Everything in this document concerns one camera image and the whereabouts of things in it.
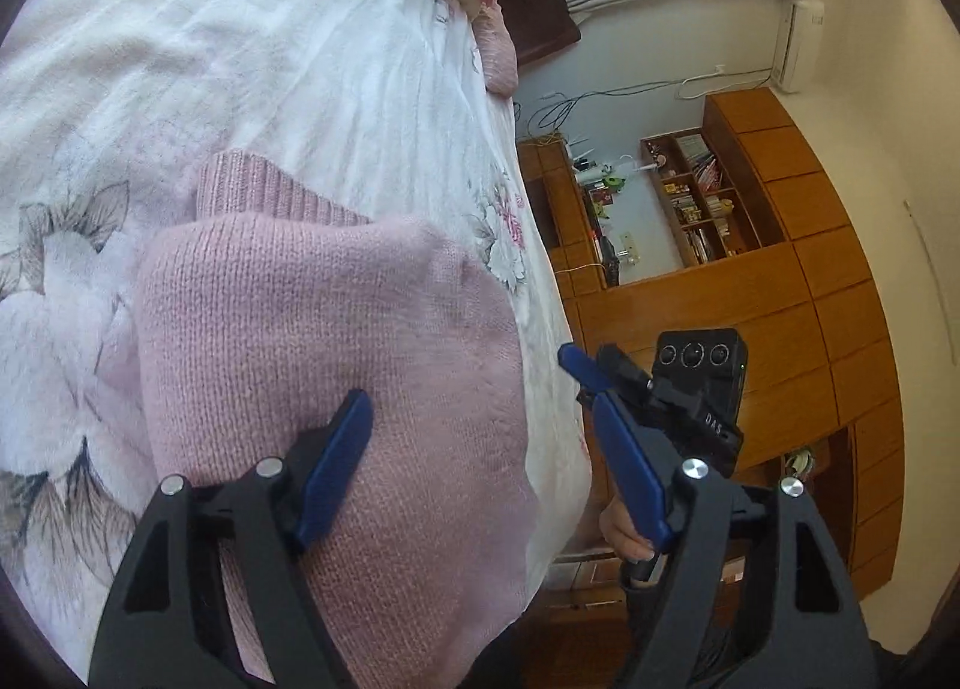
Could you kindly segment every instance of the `white bed sheet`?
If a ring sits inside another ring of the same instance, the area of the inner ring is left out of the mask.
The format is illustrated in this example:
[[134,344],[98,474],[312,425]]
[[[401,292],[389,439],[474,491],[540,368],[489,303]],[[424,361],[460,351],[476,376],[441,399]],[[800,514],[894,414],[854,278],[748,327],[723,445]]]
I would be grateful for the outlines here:
[[138,257],[189,219],[197,167],[227,148],[359,214],[425,218],[504,283],[541,505],[533,596],[589,461],[512,107],[486,92],[453,0],[30,0],[0,47],[0,123],[0,560],[74,670],[157,483]]

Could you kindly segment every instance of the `wall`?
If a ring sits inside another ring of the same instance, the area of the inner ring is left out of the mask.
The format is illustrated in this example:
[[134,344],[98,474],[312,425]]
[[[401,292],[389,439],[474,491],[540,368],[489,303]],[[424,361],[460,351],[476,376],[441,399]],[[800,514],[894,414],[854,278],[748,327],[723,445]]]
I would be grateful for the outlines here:
[[[675,80],[727,70],[767,69],[773,59],[781,0],[645,0],[599,11],[580,26],[579,43],[539,64],[521,69],[515,101],[522,106],[517,133],[549,103],[544,94],[575,96],[634,83]],[[759,82],[767,76],[744,78]],[[690,85],[686,95],[704,86]],[[594,157],[637,153],[642,136],[700,124],[703,101],[678,101],[676,88],[579,103],[563,127],[570,137],[588,136]]]
[[904,522],[894,579],[863,610],[872,636],[905,652],[960,563],[952,482],[960,378],[950,340],[960,329],[960,35],[939,0],[824,3],[818,86],[782,100],[851,216],[893,341],[904,402]]

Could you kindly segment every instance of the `hand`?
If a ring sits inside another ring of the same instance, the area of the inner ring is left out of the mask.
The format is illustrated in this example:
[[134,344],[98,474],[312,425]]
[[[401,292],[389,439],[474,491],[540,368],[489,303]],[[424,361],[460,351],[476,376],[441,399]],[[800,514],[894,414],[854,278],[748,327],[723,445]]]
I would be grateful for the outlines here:
[[654,556],[654,546],[646,537],[641,537],[627,512],[627,505],[616,497],[600,514],[600,531],[610,547],[621,559],[646,561]]

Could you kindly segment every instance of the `white air conditioner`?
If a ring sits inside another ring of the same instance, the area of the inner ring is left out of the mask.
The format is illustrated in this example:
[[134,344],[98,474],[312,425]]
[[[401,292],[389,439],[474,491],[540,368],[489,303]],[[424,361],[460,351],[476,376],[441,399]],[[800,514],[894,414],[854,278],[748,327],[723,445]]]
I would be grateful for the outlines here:
[[785,93],[810,84],[824,33],[824,2],[788,0],[776,36],[773,81]]

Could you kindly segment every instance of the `wooden bookshelf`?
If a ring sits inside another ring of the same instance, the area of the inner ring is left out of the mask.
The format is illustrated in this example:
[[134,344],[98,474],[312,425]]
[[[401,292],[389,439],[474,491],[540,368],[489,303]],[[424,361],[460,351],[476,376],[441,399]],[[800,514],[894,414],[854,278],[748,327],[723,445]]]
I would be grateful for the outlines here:
[[[694,170],[703,164],[691,166],[680,149],[678,139],[693,134],[704,139],[707,150],[712,153],[710,160],[716,161],[718,174],[712,184],[706,184],[703,178],[698,181]],[[643,163],[656,163],[658,157],[661,157],[662,165],[647,172],[647,176],[664,208],[684,267],[739,256],[763,246],[755,219],[768,223],[774,217],[769,202],[762,194],[740,192],[734,172],[728,170],[701,129],[643,139],[640,142]],[[731,205],[731,211],[717,214],[716,202],[713,209],[710,206],[714,199],[725,209]],[[682,203],[685,209],[677,209],[678,203]]]

